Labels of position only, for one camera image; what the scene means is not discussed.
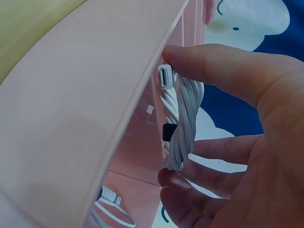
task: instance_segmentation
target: yellow surface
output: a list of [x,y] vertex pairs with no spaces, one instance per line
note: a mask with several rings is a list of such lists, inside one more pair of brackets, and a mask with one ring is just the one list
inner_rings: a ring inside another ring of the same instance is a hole
[[0,0],[0,84],[22,57],[86,0]]

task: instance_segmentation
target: cable connector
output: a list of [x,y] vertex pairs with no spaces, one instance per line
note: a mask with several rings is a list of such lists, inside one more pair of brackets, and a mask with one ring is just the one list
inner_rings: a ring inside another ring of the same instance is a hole
[[100,200],[100,198],[104,198],[107,201],[112,202],[116,205],[119,205],[122,201],[122,198],[117,196],[115,192],[107,188],[105,185],[103,185],[101,190],[99,191],[96,201]]
[[177,124],[165,123],[162,126],[162,140],[165,142],[170,142],[177,126],[178,126]]
[[158,66],[158,81],[161,89],[170,89],[174,86],[178,74],[169,64]]

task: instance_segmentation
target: charging cable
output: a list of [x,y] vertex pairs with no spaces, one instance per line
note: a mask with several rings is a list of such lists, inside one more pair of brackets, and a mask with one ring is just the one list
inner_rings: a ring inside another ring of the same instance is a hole
[[[129,222],[125,222],[121,220],[120,218],[116,217],[113,215],[111,212],[109,212],[107,209],[105,209],[100,202],[103,202],[107,205],[110,205],[112,207],[115,207],[117,210],[119,210],[128,220]],[[118,222],[119,224],[129,227],[129,228],[134,228],[136,227],[136,223],[134,222],[133,218],[126,212],[124,211],[119,205],[121,203],[121,198],[116,195],[115,192],[107,188],[105,185],[102,186],[102,189],[100,190],[97,201],[94,203],[96,207],[98,207],[104,214],[106,214],[108,217],[113,219],[114,221]],[[100,218],[98,213],[96,212],[95,209],[92,209],[92,216],[96,220],[96,222],[99,224],[101,228],[112,228],[105,224],[105,222]]]
[[[196,116],[204,96],[204,84],[178,76],[168,64],[160,65],[158,72],[166,123],[176,125],[169,139],[165,140],[164,164],[168,170],[181,171],[188,155],[195,149]],[[178,94],[174,89],[177,76],[180,84]]]

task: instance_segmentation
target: cloud print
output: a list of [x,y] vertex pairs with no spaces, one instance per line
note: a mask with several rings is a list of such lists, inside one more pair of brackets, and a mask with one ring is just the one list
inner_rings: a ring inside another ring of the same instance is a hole
[[170,219],[166,210],[162,209],[162,202],[160,202],[157,213],[152,225],[152,228],[178,228]]
[[265,35],[278,35],[289,26],[290,15],[282,0],[221,0],[205,43],[255,50]]

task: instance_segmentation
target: white cable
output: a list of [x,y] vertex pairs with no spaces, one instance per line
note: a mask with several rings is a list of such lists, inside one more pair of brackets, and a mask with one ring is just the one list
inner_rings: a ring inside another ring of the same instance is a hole
[[97,222],[97,224],[99,225],[100,228],[113,228],[113,227],[110,227],[109,225],[107,225],[101,219],[101,217],[99,216],[99,214],[97,213],[97,211],[94,208],[91,209],[91,214],[92,214],[93,218],[95,219],[95,221]]
[[174,97],[173,87],[163,89],[161,93],[166,122],[178,123],[170,143],[165,142],[164,146],[165,167],[171,171],[181,171],[188,155],[195,149],[196,116],[204,96],[204,84],[201,82],[179,76],[179,84],[177,98]]
[[[170,89],[161,90],[161,101],[164,106],[164,114],[166,118],[166,123],[168,124],[178,124],[179,122],[179,110],[177,103],[177,95],[174,87]],[[169,142],[164,142],[163,152],[166,158],[169,156]]]
[[[121,213],[123,213],[123,215],[125,217],[127,217],[131,223],[127,223],[121,219],[119,219],[118,217],[116,217],[115,215],[111,214],[107,209],[105,209],[101,204],[99,204],[99,201],[108,204],[110,206],[113,206],[115,208],[117,208]],[[118,222],[119,224],[125,226],[125,227],[130,227],[130,228],[134,228],[136,227],[136,223],[134,222],[134,220],[131,218],[131,216],[128,215],[127,212],[125,212],[121,207],[119,207],[117,204],[114,204],[104,198],[100,198],[99,201],[95,202],[95,206],[97,206],[104,214],[106,214],[108,217],[110,217],[111,219],[113,219],[114,221]]]

